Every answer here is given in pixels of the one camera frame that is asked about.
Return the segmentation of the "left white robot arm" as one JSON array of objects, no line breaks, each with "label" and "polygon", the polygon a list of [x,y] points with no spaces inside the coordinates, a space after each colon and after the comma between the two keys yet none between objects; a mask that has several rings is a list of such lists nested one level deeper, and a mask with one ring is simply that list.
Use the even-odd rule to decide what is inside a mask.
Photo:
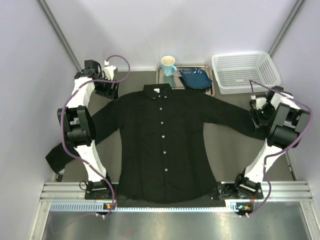
[{"label": "left white robot arm", "polygon": [[101,163],[96,148],[97,131],[88,111],[93,92],[109,98],[118,96],[118,83],[114,82],[117,67],[107,60],[101,66],[95,60],[86,60],[84,69],[74,77],[74,88],[65,108],[57,111],[59,124],[63,131],[63,142],[76,151],[87,171],[85,199],[114,199],[115,193],[106,168]]}]

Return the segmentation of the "black button shirt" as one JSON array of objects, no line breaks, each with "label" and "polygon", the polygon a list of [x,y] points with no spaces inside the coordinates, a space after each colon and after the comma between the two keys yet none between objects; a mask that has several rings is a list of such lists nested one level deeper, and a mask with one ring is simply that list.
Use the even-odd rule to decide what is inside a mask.
[{"label": "black button shirt", "polygon": [[184,202],[213,193],[217,182],[204,141],[204,124],[228,126],[264,140],[248,110],[196,90],[145,85],[109,102],[92,116],[99,144],[121,137],[117,194],[157,204]]}]

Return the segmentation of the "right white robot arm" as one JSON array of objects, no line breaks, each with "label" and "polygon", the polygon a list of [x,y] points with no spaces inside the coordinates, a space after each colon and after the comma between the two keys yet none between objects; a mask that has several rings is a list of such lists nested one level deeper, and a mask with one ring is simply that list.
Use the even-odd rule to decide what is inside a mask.
[{"label": "right white robot arm", "polygon": [[266,131],[266,138],[254,161],[236,177],[234,192],[240,199],[262,199],[261,183],[266,173],[279,157],[300,143],[312,115],[280,86],[268,89],[265,96],[252,95],[249,112],[256,129]]}]

